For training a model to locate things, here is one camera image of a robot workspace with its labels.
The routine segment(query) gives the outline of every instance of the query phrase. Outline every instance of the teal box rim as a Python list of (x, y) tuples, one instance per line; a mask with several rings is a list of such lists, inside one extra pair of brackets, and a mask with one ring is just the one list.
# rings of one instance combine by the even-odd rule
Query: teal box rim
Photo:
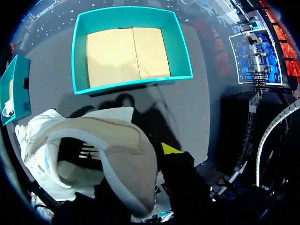
[[(1, 77), (1, 82), (0, 82), (1, 112), (0, 113), (1, 113), (1, 120), (3, 126), (31, 113), (30, 101), (29, 101), (29, 90), (23, 88), (24, 78), (29, 77), (29, 66), (30, 66), (30, 60), (17, 54), (11, 60), (3, 76)], [(9, 94), (7, 94), (7, 91), (9, 92), (9, 83), (12, 79), (14, 80), (13, 98), (14, 98), (15, 114), (12, 117), (8, 118), (2, 115), (2, 110), (4, 107), (4, 103), (9, 100), (9, 98), (7, 98), (7, 95), (9, 96)], [(27, 110), (23, 109), (24, 103), (28, 104)]]
[[(90, 14), (93, 12), (97, 12), (97, 11), (103, 11), (103, 10), (112, 10), (112, 9), (116, 9), (116, 8), (137, 8), (137, 9), (152, 9), (152, 10), (156, 10), (156, 11), (164, 11), (167, 12), (169, 14), (173, 15), (173, 18), (176, 21), (178, 30), (180, 32), (180, 37), (181, 40), (183, 42), (184, 45), (184, 49), (185, 49), (185, 54), (188, 60), (188, 67), (189, 67), (189, 73), (188, 75), (183, 75), (183, 76), (172, 76), (171, 77), (158, 77), (158, 78), (151, 78), (151, 79), (143, 79), (143, 80), (135, 80), (135, 81), (128, 81), (128, 82), (120, 82), (120, 83), (114, 83), (114, 84), (109, 84), (109, 85), (103, 85), (103, 86), (99, 86), (99, 87), (95, 87), (95, 88), (85, 88), (83, 90), (77, 90), (76, 88), (76, 80), (75, 80), (75, 41), (76, 41), (76, 34), (77, 34), (77, 29), (78, 29), (78, 24), (80, 22), (81, 16), (84, 16), (86, 14)], [(157, 83), (157, 82), (163, 82), (163, 81), (175, 81), (175, 80), (183, 80), (183, 79), (192, 79), (193, 78), (193, 70), (192, 70), (192, 66), (191, 66), (191, 62), (190, 62), (190, 57), (189, 57), (189, 53), (188, 53), (188, 48), (187, 48), (187, 44), (180, 26), (180, 23), (177, 19), (177, 16), (175, 14), (175, 12), (173, 11), (168, 11), (165, 9), (159, 9), (159, 8), (153, 8), (153, 7), (140, 7), (140, 6), (118, 6), (118, 7), (106, 7), (106, 8), (100, 8), (100, 9), (95, 9), (95, 10), (91, 10), (91, 11), (87, 11), (87, 12), (83, 12), (80, 13), (77, 16), (76, 19), (76, 23), (75, 23), (75, 28), (74, 28), (74, 33), (73, 33), (73, 40), (72, 40), (72, 54), (71, 54), (71, 72), (72, 72), (72, 83), (73, 83), (73, 91), (74, 94), (76, 95), (80, 95), (80, 94), (88, 94), (88, 93), (96, 93), (96, 92), (101, 92), (101, 91), (106, 91), (108, 89), (113, 89), (113, 88), (117, 88), (117, 87), (122, 87), (122, 86), (132, 86), (132, 85), (143, 85), (143, 84), (149, 84), (149, 83)]]

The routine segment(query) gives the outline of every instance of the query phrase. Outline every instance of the fabric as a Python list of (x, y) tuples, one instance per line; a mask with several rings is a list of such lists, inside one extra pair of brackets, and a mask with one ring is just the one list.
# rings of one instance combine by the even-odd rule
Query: fabric
[(51, 139), (65, 136), (81, 139), (105, 153), (108, 161), (108, 164), (102, 162), (105, 176), (124, 204), (136, 206), (131, 208), (135, 215), (145, 216), (152, 211), (157, 177), (156, 155), (147, 136), (136, 125), (116, 119), (68, 119), (29, 143), (27, 151), (34, 154)]
[[(35, 166), (35, 171), (31, 168), (30, 172), (34, 177), (39, 177), (38, 182), (44, 185), (46, 191), (54, 191), (56, 197), (61, 194), (56, 200), (66, 198), (65, 193), (73, 194), (73, 197), (76, 190), (91, 196), (89, 193), (93, 185), (99, 184), (103, 179), (100, 177), (103, 174), (101, 171), (82, 168), (64, 160), (57, 163), (59, 146), (64, 142), (62, 140), (68, 138), (70, 141), (75, 138), (80, 140), (77, 142), (80, 148), (84, 145), (97, 150), (93, 151), (93, 155), (101, 159), (109, 185), (133, 215), (144, 217), (152, 211), (158, 172), (157, 159), (152, 144), (139, 127), (130, 121), (88, 117), (88, 114), (75, 119), (60, 116), (49, 120), (46, 116), (40, 116), (40, 120), (43, 122), (39, 123), (39, 127), (34, 128), (31, 123), (30, 127), (16, 128), (17, 136), (21, 149), (25, 149), (22, 154), (25, 165), (29, 168)], [(37, 158), (42, 161), (47, 159), (46, 162), (49, 163), (41, 163)], [(38, 174), (36, 170), (39, 166), (41, 171)]]

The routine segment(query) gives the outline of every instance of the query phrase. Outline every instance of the open box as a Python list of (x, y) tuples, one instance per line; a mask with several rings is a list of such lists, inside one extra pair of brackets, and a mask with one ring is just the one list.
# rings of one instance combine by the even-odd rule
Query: open box
[(174, 12), (109, 7), (78, 15), (72, 43), (75, 94), (192, 77)]
[[(0, 83), (0, 107), (3, 125), (31, 114), (28, 90), (30, 60), (16, 55), (5, 70)], [(9, 99), (14, 102), (14, 115), (6, 117), (2, 114), (5, 103)]]

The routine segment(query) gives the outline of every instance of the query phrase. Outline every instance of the white curved rail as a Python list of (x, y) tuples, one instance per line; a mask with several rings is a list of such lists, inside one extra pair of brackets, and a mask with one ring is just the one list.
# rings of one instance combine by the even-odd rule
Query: white curved rail
[(259, 186), (259, 176), (260, 176), (260, 171), (259, 171), (259, 166), (260, 166), (260, 159), (261, 159), (261, 154), (263, 150), (263, 145), (271, 133), (271, 131), (277, 126), (278, 123), (283, 121), (287, 116), (292, 114), (294, 111), (298, 110), (300, 108), (300, 99), (289, 105), (286, 109), (284, 109), (268, 126), (266, 131), (264, 132), (261, 142), (259, 143), (258, 146), (258, 151), (257, 151), (257, 156), (256, 156), (256, 185)]

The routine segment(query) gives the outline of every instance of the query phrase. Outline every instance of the gray concrete floor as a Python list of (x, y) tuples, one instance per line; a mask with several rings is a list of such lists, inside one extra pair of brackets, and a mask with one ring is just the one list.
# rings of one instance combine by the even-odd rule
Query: gray concrete floor
[[(48, 5), (47, 0), (43, 0), (36, 7), (43, 9)], [(71, 80), (71, 41), (77, 15), (96, 8), (119, 5), (174, 11), (184, 32), (194, 78), (98, 97), (75, 96)], [(38, 15), (39, 8), (34, 10), (34, 15)], [(228, 37), (233, 34), (230, 26), (221, 24), (217, 15), (209, 15), (195, 3), (188, 7), (181, 0), (67, 0), (39, 18), (36, 16), (34, 20), (25, 18), (13, 40), (16, 53), (31, 59), (29, 90), (32, 115), (19, 120), (19, 124), (26, 124), (32, 117), (49, 108), (55, 108), (65, 117), (74, 117), (80, 112), (109, 107), (120, 95), (126, 94), (134, 99), (137, 110), (150, 121), (158, 119), (167, 127), (163, 134), (158, 132), (161, 139), (165, 138), (174, 147), (189, 151), (197, 165), (206, 160), (207, 156), (213, 156), (215, 151), (220, 96), (251, 88), (238, 85), (235, 61), (228, 41)], [(209, 40), (213, 42), (216, 38), (212, 36), (209, 40), (205, 39), (196, 21), (214, 29), (222, 39), (224, 49), (217, 51), (229, 54), (229, 75), (222, 76), (222, 72), (216, 69), (217, 53), (209, 47)], [(132, 103), (125, 100), (124, 105)], [(12, 142), (16, 141), (14, 125), (7, 126)]]

